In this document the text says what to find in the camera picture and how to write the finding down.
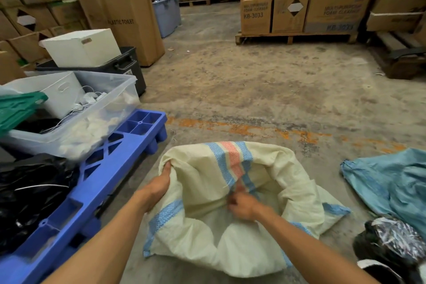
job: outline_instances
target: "hand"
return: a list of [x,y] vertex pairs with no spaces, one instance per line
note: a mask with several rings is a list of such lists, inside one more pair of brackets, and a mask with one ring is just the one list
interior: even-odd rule
[[172,164],[170,161],[163,167],[163,172],[153,178],[142,190],[146,190],[149,195],[148,211],[150,211],[166,194],[170,185],[170,169]]
[[228,209],[234,216],[255,221],[258,211],[264,206],[253,195],[247,193],[241,183],[241,179],[235,184],[236,190],[228,197]]

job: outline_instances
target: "black plastic bin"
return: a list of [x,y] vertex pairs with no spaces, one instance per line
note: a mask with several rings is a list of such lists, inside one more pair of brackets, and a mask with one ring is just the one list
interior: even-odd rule
[[120,47],[121,55],[97,67],[57,67],[54,60],[36,66],[37,71],[94,71],[115,74],[132,74],[136,80],[136,92],[139,96],[145,92],[146,84],[139,65],[136,49],[132,46]]

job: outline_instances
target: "white fabric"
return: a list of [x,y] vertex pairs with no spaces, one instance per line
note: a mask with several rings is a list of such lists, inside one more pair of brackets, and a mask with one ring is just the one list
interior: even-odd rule
[[235,219],[226,197],[241,178],[248,191],[315,238],[350,210],[315,184],[285,147],[256,142],[177,146],[170,187],[147,215],[144,255],[175,256],[235,277],[255,277],[291,265],[259,223]]

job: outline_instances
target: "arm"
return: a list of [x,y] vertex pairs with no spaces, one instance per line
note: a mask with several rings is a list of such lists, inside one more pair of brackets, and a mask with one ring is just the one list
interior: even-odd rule
[[281,218],[272,208],[242,192],[238,185],[237,192],[228,199],[228,208],[236,217],[260,222],[309,284],[379,284],[321,241]]
[[161,175],[135,192],[115,217],[43,284],[119,283],[145,212],[151,210],[170,184],[170,161]]

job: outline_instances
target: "blue plastic pallet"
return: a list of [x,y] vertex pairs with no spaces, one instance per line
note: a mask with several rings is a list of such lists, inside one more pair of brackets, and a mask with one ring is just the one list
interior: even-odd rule
[[103,145],[80,165],[78,185],[65,201],[42,220],[13,253],[0,258],[1,283],[34,284],[77,251],[72,239],[88,240],[101,228],[94,212],[142,154],[154,154],[167,138],[166,114],[135,110]]

